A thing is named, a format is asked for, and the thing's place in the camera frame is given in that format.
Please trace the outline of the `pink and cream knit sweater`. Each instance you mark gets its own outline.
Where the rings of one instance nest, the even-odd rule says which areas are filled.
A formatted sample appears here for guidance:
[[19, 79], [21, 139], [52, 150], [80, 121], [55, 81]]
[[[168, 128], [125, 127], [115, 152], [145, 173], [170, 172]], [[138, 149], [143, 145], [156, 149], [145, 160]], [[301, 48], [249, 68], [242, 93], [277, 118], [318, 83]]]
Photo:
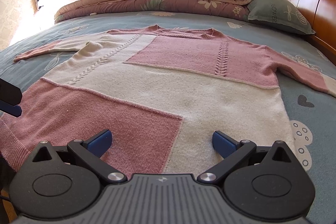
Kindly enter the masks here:
[[42, 140], [66, 145], [109, 129], [102, 159], [126, 175], [200, 174], [219, 162], [216, 130], [258, 145], [283, 140], [297, 152], [276, 76], [326, 94], [335, 80], [267, 46], [208, 30], [154, 25], [56, 40], [15, 62], [73, 56], [23, 94], [22, 115], [1, 116], [1, 155], [18, 170]]

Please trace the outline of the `blue floral bed sheet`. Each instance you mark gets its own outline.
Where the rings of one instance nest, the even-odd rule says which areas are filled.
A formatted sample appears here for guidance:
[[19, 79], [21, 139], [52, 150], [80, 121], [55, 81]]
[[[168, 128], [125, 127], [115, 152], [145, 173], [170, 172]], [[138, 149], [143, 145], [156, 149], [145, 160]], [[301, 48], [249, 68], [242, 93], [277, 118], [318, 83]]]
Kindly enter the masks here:
[[[51, 69], [70, 59], [73, 53], [52, 52], [15, 62], [18, 55], [56, 40], [154, 25], [172, 30], [215, 29], [238, 40], [270, 47], [335, 80], [335, 66], [315, 47], [296, 35], [230, 18], [158, 11], [90, 15], [58, 23], [3, 50], [1, 77], [19, 87], [24, 94]], [[283, 72], [277, 71], [276, 76], [285, 110], [293, 126], [293, 136], [299, 141], [295, 154], [316, 188], [309, 218], [315, 223], [331, 223], [335, 220], [335, 96], [316, 91]], [[5, 177], [10, 178], [15, 170], [5, 162]]]

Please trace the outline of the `white power strip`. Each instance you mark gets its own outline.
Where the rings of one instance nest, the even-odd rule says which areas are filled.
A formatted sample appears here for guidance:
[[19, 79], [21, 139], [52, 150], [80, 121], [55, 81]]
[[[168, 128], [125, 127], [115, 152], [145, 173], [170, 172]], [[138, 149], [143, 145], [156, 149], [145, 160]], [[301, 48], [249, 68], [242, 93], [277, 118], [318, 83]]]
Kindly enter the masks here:
[[40, 0], [32, 0], [31, 4], [33, 7], [34, 14], [36, 14], [43, 7]]

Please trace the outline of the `blue-green flowers pillow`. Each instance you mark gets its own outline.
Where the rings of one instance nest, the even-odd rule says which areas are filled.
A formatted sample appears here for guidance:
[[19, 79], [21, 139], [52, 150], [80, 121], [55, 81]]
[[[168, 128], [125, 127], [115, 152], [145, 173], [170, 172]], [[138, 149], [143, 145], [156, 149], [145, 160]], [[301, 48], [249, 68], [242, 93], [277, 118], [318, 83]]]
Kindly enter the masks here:
[[247, 6], [248, 22], [298, 35], [313, 35], [308, 20], [288, 0], [253, 0]]

